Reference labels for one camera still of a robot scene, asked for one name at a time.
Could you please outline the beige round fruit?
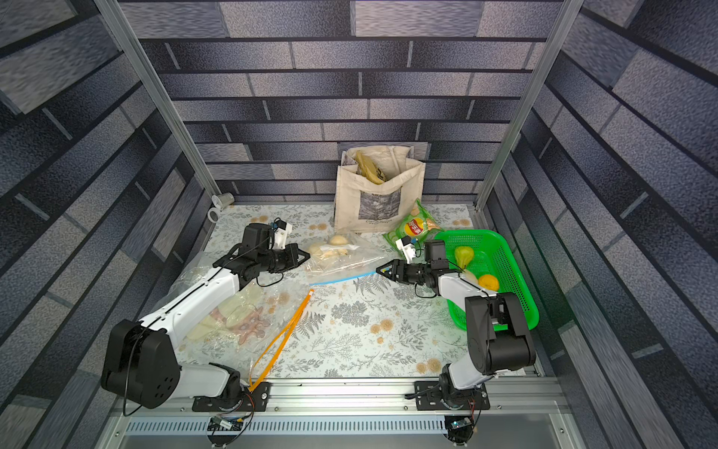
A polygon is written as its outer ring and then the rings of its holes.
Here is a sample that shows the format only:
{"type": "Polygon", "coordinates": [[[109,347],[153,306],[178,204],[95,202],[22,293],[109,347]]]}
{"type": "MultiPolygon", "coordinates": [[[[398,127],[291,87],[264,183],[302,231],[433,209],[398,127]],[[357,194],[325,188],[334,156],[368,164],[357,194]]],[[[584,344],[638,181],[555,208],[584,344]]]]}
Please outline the beige round fruit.
{"type": "Polygon", "coordinates": [[[470,271],[464,271],[464,272],[462,273],[462,275],[463,275],[463,278],[464,278],[467,282],[470,282],[470,283],[473,284],[473,285],[479,285],[479,284],[480,284],[478,278],[477,278],[472,272],[470,272],[470,271]]]}

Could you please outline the clear orange zip-top bag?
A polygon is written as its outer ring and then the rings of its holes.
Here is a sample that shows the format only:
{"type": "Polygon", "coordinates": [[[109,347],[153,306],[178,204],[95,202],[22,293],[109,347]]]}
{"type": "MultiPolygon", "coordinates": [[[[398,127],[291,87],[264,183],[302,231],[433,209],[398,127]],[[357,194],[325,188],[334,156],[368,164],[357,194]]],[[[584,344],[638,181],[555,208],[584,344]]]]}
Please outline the clear orange zip-top bag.
{"type": "Polygon", "coordinates": [[[179,362],[175,398],[222,394],[232,373],[250,391],[258,389],[277,363],[315,291],[280,276],[261,286],[239,286],[228,269],[210,269],[180,285],[140,322],[166,331],[179,362]]]}

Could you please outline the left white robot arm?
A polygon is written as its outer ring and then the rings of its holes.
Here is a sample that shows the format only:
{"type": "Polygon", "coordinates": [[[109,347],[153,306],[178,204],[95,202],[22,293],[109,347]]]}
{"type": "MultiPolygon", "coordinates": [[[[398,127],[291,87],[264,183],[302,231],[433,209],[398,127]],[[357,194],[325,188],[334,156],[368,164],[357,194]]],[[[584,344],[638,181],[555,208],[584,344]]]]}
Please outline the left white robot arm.
{"type": "Polygon", "coordinates": [[[245,227],[242,240],[216,260],[199,281],[167,305],[110,331],[101,387],[140,407],[155,409],[172,398],[207,400],[212,409],[233,412],[249,393],[237,370],[211,363],[181,365],[176,348],[222,302],[260,274],[284,274],[310,254],[289,243],[293,228],[282,219],[245,227]]]}

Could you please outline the yellow pear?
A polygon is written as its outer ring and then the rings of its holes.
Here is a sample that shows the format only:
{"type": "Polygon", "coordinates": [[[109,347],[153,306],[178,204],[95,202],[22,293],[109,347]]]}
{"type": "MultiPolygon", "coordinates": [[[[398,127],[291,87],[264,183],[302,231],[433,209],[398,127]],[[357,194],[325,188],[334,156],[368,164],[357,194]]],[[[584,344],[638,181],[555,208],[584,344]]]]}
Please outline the yellow pear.
{"type": "Polygon", "coordinates": [[[495,277],[492,274],[484,274],[478,279],[478,284],[480,287],[498,292],[500,288],[500,282],[497,277],[495,277]]]}

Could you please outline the clear bag of buns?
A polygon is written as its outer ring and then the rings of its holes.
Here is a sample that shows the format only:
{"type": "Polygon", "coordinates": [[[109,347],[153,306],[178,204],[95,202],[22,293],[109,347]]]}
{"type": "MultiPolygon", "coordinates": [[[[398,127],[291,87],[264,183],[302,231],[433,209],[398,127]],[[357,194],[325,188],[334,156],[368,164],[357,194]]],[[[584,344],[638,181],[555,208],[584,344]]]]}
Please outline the clear bag of buns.
{"type": "Polygon", "coordinates": [[[336,284],[375,272],[389,254],[361,236],[347,231],[308,242],[310,260],[304,265],[310,285],[336,284]]]}

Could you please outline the green fruit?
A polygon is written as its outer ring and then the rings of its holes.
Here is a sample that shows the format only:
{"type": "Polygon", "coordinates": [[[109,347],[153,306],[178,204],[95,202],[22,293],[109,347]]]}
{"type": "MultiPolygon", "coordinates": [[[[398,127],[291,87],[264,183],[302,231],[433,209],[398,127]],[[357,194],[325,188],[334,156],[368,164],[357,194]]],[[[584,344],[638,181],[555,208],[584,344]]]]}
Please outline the green fruit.
{"type": "Polygon", "coordinates": [[[475,252],[470,246],[458,246],[454,248],[454,258],[459,269],[466,269],[475,258],[475,252]]]}

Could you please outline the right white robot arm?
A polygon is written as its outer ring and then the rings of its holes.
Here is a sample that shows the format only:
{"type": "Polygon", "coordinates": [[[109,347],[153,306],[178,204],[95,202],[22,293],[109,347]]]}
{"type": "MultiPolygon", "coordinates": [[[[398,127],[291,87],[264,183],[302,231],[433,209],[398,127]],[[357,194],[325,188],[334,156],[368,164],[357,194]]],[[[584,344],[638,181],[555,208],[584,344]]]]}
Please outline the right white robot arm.
{"type": "Polygon", "coordinates": [[[376,272],[384,278],[430,288],[466,316],[467,354],[446,365],[435,387],[411,393],[408,400],[441,397],[448,409],[459,409],[478,394],[482,385],[503,370],[520,370],[537,358],[536,347],[519,297],[497,293],[471,282],[460,267],[446,256],[444,241],[427,241],[422,264],[394,259],[376,272]]]}

